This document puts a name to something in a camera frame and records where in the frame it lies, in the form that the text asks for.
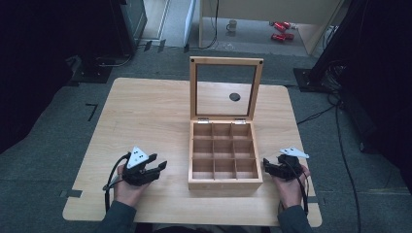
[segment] wooden box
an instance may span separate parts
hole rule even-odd
[[[189,64],[189,189],[258,189],[262,176],[253,117],[263,59],[192,56]],[[201,80],[219,75],[241,82]]]

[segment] black tape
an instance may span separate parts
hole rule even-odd
[[[145,51],[150,50],[152,46],[152,41],[149,41],[148,43],[146,43],[145,45]]]
[[[91,121],[91,119],[92,119],[93,116],[94,116],[94,113],[96,113],[97,106],[99,106],[99,105],[98,105],[98,104],[86,104],[86,106],[94,106],[94,109],[93,109],[93,111],[91,112],[91,115],[90,115],[90,117],[89,117],[88,120],[87,120],[87,121]]]
[[[158,46],[157,52],[162,52],[164,49],[164,45],[166,44],[166,40],[161,40],[160,45]]]
[[[318,197],[308,196],[308,203],[319,203]]]
[[[62,190],[61,192],[60,192],[60,197],[65,197],[65,198],[68,198],[68,197],[77,197],[77,198],[80,198],[80,197],[82,197],[82,191],[81,190],[73,190],[73,189],[70,189],[70,190]]]
[[[188,52],[189,50],[190,50],[190,46],[189,46],[189,44],[186,44],[183,53],[186,53],[186,52]]]

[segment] black cable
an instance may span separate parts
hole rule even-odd
[[[305,176],[306,182],[308,184],[308,188],[306,189],[306,196],[309,196],[309,181],[308,181],[308,177],[306,176],[305,173],[303,173],[303,175]]]
[[[336,29],[338,28],[338,26],[333,26],[332,31],[330,32],[330,34],[327,36],[326,39],[326,46],[329,44],[330,39],[333,37],[334,33],[336,32]]]
[[[126,64],[127,62],[129,62],[130,58],[131,58],[131,55],[129,55],[123,63],[113,64],[113,65],[98,65],[98,66],[100,66],[100,67],[120,67],[120,66]]]
[[[110,188],[113,187],[113,183],[112,185],[110,185],[110,182],[112,181],[113,178],[113,174],[115,174],[116,169],[118,168],[119,164],[121,163],[122,160],[129,158],[131,155],[131,152],[129,152],[128,154],[125,154],[124,156],[122,156],[115,164],[115,166],[112,169],[112,172],[110,173],[109,176],[109,180],[107,180],[107,184],[104,185],[103,190],[106,191],[105,195],[104,195],[104,202],[105,202],[105,207],[106,207],[106,213],[109,211],[110,209]]]
[[[342,135],[341,135],[341,133],[340,133],[338,110],[339,110],[339,108],[336,108],[335,118],[336,118],[337,134],[338,134],[338,137],[339,137],[339,147],[340,147],[340,152],[342,153],[342,159],[343,159],[343,162],[344,162],[344,164],[345,164],[346,172],[348,173],[349,180],[351,181],[352,190],[354,191],[355,204],[356,204],[356,207],[357,207],[357,216],[358,216],[358,232],[361,233],[361,211],[360,211],[360,203],[359,203],[359,200],[358,200],[357,190],[356,190],[356,188],[355,188],[355,182],[354,182],[354,179],[352,178],[351,171],[349,170],[348,162],[346,161],[345,151],[343,150]]]
[[[124,180],[116,181],[115,183],[110,184],[109,188],[114,187],[117,183],[123,182]]]
[[[140,46],[138,46],[137,47],[137,49],[139,49],[139,48],[143,48],[143,47],[145,47],[146,45],[140,45]],[[151,45],[151,47],[161,47],[161,46],[158,46],[158,45]],[[163,46],[164,48],[166,48],[166,49],[184,49],[185,47],[169,47],[169,46]]]
[[[360,21],[360,32],[359,32],[359,36],[358,36],[358,43],[357,43],[357,49],[356,49],[356,50],[358,50],[358,48],[359,48],[359,46],[360,46],[360,44],[361,44],[361,32],[362,32],[362,30],[363,30],[364,16],[366,15],[366,10],[367,10],[368,5],[369,5],[369,0],[366,0],[366,4],[365,4],[365,6],[364,6],[363,13],[362,13],[362,17],[361,17],[361,21]],[[333,63],[342,62],[342,61],[349,61],[349,60],[351,60],[351,59],[354,58],[354,57],[356,57],[355,54],[354,54],[352,57],[348,57],[348,58],[345,58],[345,59],[332,60],[332,61],[330,61],[330,62],[327,64],[327,67],[329,67],[329,66],[332,65]]]
[[[295,84],[285,84],[285,85],[283,85],[283,86],[286,87],[286,88],[293,87],[293,88],[297,88],[297,89],[307,89],[307,90],[309,90],[309,91],[313,90],[312,87],[308,87],[308,86],[298,86],[298,85],[295,85]],[[322,93],[330,94],[330,93],[333,93],[334,91],[336,91],[336,90],[335,90],[335,89],[331,89],[330,92],[322,92]]]
[[[300,191],[302,193],[302,199],[303,199],[303,210],[305,212],[306,215],[308,215],[309,213],[309,207],[308,207],[308,194],[309,194],[309,182],[308,183],[308,193],[305,193],[305,186],[302,184],[302,182],[300,181],[300,177],[297,175],[297,173],[294,171],[293,167],[285,160],[282,159],[283,162],[288,165],[288,167],[291,169],[291,171],[293,172],[294,176],[296,177],[297,181],[299,182],[300,185]]]
[[[322,39],[322,48],[325,50],[325,34],[324,34],[324,38]]]
[[[333,103],[331,100],[330,100],[330,96],[334,96],[335,98],[336,98],[336,103]],[[329,94],[328,96],[327,96],[327,102],[330,104],[330,105],[333,105],[333,106],[338,106],[338,104],[340,103],[340,98],[337,96],[337,93],[333,93],[333,94]]]
[[[211,46],[213,46],[213,45],[216,43],[216,41],[218,40],[218,14],[219,14],[219,0],[218,0],[218,2],[216,3],[216,13],[215,13],[215,25],[216,25],[216,27],[215,27],[215,37],[213,38],[213,40],[212,40],[212,42],[209,44],[209,46],[203,47],[203,48],[200,48],[200,47],[191,48],[191,50],[206,50],[206,49],[210,48]]]
[[[313,115],[307,117],[306,119],[303,119],[303,120],[299,121],[299,122],[297,123],[297,125],[299,125],[299,124],[301,124],[301,123],[304,123],[304,122],[307,122],[307,121],[309,121],[309,120],[315,119],[315,118],[317,118],[317,117],[320,117],[322,114],[326,113],[327,111],[329,111],[329,110],[331,110],[331,109],[333,109],[333,108],[335,108],[335,107],[336,107],[336,106],[332,105],[332,106],[330,106],[329,108],[327,108],[327,109],[325,109],[325,110],[323,110],[323,111],[321,111],[321,112],[318,112],[318,113],[316,113],[316,114],[313,114]]]

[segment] gray sleeve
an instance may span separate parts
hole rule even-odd
[[[136,210],[122,202],[113,201],[112,206],[100,222],[95,233],[128,233]]]
[[[278,215],[278,220],[284,233],[313,232],[301,206],[292,206],[285,209]]]

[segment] person's right hand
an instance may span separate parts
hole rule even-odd
[[[306,175],[306,177],[309,177],[310,176],[309,169],[303,165],[301,166],[303,169],[303,173]],[[300,175],[299,177],[303,185],[306,184],[305,182],[306,177],[303,174]],[[286,182],[285,179],[272,176],[272,180],[276,184],[276,187],[278,188],[280,199],[282,201],[284,209],[301,204],[302,192],[300,190],[300,184],[297,181],[297,179],[293,179],[289,182]]]
[[[118,174],[121,179],[124,165],[118,167]],[[136,208],[136,204],[142,196],[145,189],[151,183],[146,183],[141,186],[130,185],[125,181],[115,184],[115,200],[122,202],[130,207]]]

